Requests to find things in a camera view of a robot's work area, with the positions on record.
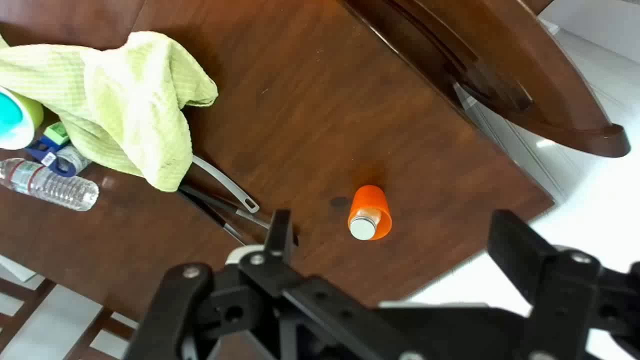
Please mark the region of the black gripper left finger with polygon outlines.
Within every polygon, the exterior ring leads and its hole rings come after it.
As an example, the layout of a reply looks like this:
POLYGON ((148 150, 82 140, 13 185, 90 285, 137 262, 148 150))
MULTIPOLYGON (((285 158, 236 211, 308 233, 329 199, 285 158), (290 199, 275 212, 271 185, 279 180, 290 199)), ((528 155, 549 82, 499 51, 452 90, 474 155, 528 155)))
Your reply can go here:
POLYGON ((275 211, 266 238, 266 253, 269 256, 287 260, 295 249, 295 233, 290 211, 275 211))

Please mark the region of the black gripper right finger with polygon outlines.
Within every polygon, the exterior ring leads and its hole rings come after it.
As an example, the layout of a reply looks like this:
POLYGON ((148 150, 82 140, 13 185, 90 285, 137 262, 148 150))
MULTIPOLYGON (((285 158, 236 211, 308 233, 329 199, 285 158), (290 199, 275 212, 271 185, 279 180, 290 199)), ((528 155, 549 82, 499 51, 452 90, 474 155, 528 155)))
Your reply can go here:
POLYGON ((559 295, 559 280, 551 274, 558 249, 512 211, 492 215, 487 254, 525 301, 559 295))

